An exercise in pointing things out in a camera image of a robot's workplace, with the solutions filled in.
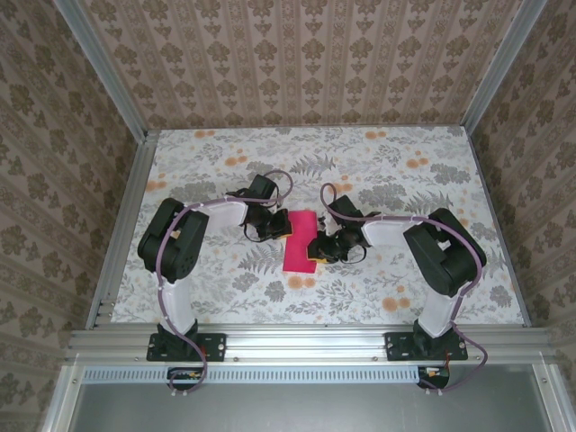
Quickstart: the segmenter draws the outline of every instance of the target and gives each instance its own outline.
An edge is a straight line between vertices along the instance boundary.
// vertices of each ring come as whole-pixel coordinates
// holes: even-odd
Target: pink sponge
[[[286,240],[284,254],[285,272],[314,273],[316,261],[308,259],[307,248],[317,236],[316,212],[311,210],[289,211],[292,235]]]

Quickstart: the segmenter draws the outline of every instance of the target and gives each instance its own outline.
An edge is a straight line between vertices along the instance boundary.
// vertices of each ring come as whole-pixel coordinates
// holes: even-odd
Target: table surface
[[[294,179],[284,202],[289,210],[324,215],[319,190],[325,182],[364,214],[449,208],[488,257],[457,321],[524,323],[472,150],[455,126],[163,130],[112,322],[159,322],[157,284],[136,250],[165,198],[207,201],[278,167]],[[285,190],[287,182],[275,180]],[[408,247],[372,247],[360,264],[318,265],[315,274],[283,272],[284,247],[285,240],[252,243],[236,227],[207,235],[186,279],[199,321],[402,324],[422,310],[429,287]]]

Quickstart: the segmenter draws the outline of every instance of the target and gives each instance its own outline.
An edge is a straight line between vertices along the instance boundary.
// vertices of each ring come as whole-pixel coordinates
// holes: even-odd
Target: wire
[[[444,364],[444,367],[448,370],[448,373],[450,373],[450,353],[448,350],[446,350],[446,363]]]
[[[173,396],[176,396],[176,392],[177,392],[176,388],[174,387],[174,380],[179,375],[188,375],[191,378],[194,378],[193,374],[190,373],[190,371],[186,371],[186,370],[173,371],[172,374],[170,375],[170,379],[168,380],[168,387],[170,387],[170,390],[172,390]],[[192,385],[192,387],[190,387],[189,389],[182,390],[182,394],[185,396],[186,394],[188,394],[188,391],[193,392],[194,391],[193,388],[196,387],[197,385],[198,385],[198,383],[194,383]]]
[[[450,228],[449,226],[445,225],[442,222],[438,222],[436,220],[432,220],[427,218],[426,216],[385,216],[385,215],[379,215],[379,216],[371,216],[371,217],[363,217],[363,218],[356,218],[353,216],[346,216],[345,214],[341,214],[338,213],[337,211],[332,210],[329,205],[326,203],[326,200],[324,199],[324,190],[329,187],[332,190],[332,201],[335,201],[337,198],[337,192],[336,192],[336,187],[332,184],[332,183],[325,183],[322,185],[322,187],[320,188],[320,201],[322,202],[322,205],[324,205],[324,207],[326,208],[326,210],[332,215],[332,216],[336,216],[340,219],[343,219],[345,221],[358,221],[358,222],[366,222],[366,221],[415,221],[415,222],[423,222],[423,223],[427,223],[430,225],[435,226],[436,228],[439,228],[441,230],[446,231],[448,234],[451,234],[456,240],[458,240],[460,242],[460,244],[462,244],[462,246],[464,246],[466,249],[468,249],[468,252],[470,252],[470,254],[472,255],[472,258],[474,260],[474,263],[476,264],[476,276],[474,277],[474,279],[468,284],[466,285],[462,290],[460,290],[459,294],[458,294],[458,300],[456,301],[456,304],[454,306],[454,309],[452,311],[452,315],[450,316],[450,325],[452,326],[452,329],[454,330],[454,333],[456,333],[460,338],[462,338],[463,340],[465,340],[466,342],[468,342],[470,345],[478,348],[480,350],[480,352],[482,352],[482,360],[480,361],[480,363],[465,377],[463,378],[460,382],[457,382],[456,384],[452,384],[449,385],[447,387],[445,387],[444,389],[438,389],[434,384],[427,382],[425,380],[421,380],[424,384],[428,385],[430,388],[432,388],[433,390],[436,390],[438,393],[441,392],[450,392],[451,390],[455,390],[458,387],[460,387],[461,385],[464,385],[465,383],[467,383],[468,381],[470,381],[473,376],[480,370],[482,369],[482,367],[484,365],[486,365],[486,362],[488,362],[488,352],[486,351],[486,349],[481,346],[479,343],[471,340],[469,337],[467,337],[457,326],[455,323],[455,319],[456,319],[456,315],[458,315],[458,311],[460,310],[460,306],[462,305],[462,302],[464,300],[464,296],[474,287],[478,284],[478,282],[480,281],[480,279],[482,278],[482,261],[480,260],[480,257],[478,256],[478,253],[476,252],[476,250],[474,249],[474,247],[466,240],[466,238],[464,238],[460,233],[458,233],[456,230]]]
[[[201,208],[204,205],[210,205],[210,204],[216,204],[216,203],[227,203],[227,202],[232,202],[232,203],[260,203],[260,204],[276,203],[278,205],[281,205],[284,198],[286,198],[292,192],[292,189],[294,188],[294,181],[293,181],[292,177],[290,176],[290,174],[288,174],[287,172],[285,172],[281,169],[274,169],[272,171],[269,171],[266,174],[264,174],[264,177],[268,177],[271,174],[283,174],[288,178],[288,181],[290,182],[290,187],[288,188],[288,191],[286,191],[286,193],[284,193],[282,195],[277,195],[275,198],[270,198],[267,200],[261,200],[258,198],[242,198],[242,197],[235,197],[235,196],[226,195],[224,198],[219,198],[216,200],[210,200],[207,202],[198,202],[198,203],[190,204],[187,207],[184,207],[175,216],[174,220],[172,220],[172,223],[168,227],[166,234],[164,235],[164,238],[162,238],[162,242],[160,243],[160,247],[158,248],[158,253],[156,256],[156,277],[158,280],[157,297],[158,297],[158,304],[160,306],[160,310],[162,311],[162,317],[164,318],[164,320],[166,321],[166,324],[170,327],[172,332],[176,336],[181,338],[190,347],[192,347],[194,352],[200,357],[200,359],[202,361],[202,375],[198,379],[198,382],[195,384],[195,386],[192,387],[192,389],[190,389],[190,392],[194,392],[195,390],[197,390],[200,387],[200,384],[202,384],[203,381],[206,379],[206,375],[208,373],[208,362],[206,361],[206,356],[203,354],[203,352],[200,350],[200,348],[189,337],[187,337],[186,335],[183,335],[180,331],[178,331],[178,329],[176,328],[176,326],[174,325],[174,323],[172,322],[172,320],[168,316],[166,305],[164,304],[164,299],[162,297],[162,287],[164,286],[164,278],[162,277],[162,271],[161,271],[162,256],[164,255],[166,245],[168,243],[168,240],[170,239],[170,236],[172,235],[172,232],[174,232],[175,227],[177,226],[178,222],[184,217],[184,215],[187,214],[188,212],[191,212],[193,210]],[[171,379],[169,381],[168,385],[169,385],[170,390],[172,392],[178,392],[178,390],[174,387],[174,380],[173,379]]]

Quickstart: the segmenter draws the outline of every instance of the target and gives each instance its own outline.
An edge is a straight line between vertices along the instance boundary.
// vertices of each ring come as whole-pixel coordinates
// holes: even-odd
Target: wall
[[[135,150],[50,1],[0,2],[0,430],[34,430]]]
[[[519,0],[81,0],[149,128],[458,123]]]
[[[472,140],[528,311],[576,399],[576,1],[548,1]]]

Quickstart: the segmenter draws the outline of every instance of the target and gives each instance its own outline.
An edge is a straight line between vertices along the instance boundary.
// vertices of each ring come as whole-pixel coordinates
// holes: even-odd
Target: black bracket
[[[448,366],[420,366],[418,378],[420,382],[417,386],[421,389],[433,389],[435,387],[444,389],[450,380],[450,368]]]
[[[174,388],[180,392],[191,390],[202,376],[202,367],[170,367],[166,371],[166,380],[174,376]]]
[[[200,362],[194,349],[180,337],[170,333],[160,324],[158,333],[150,336],[146,359],[149,362]],[[223,362],[226,357],[226,334],[198,333],[198,323],[186,333],[206,356],[208,362]]]
[[[391,362],[445,361],[448,357],[450,360],[468,360],[465,342],[451,329],[441,337],[430,337],[426,342],[422,344],[411,331],[386,333],[386,358]]]

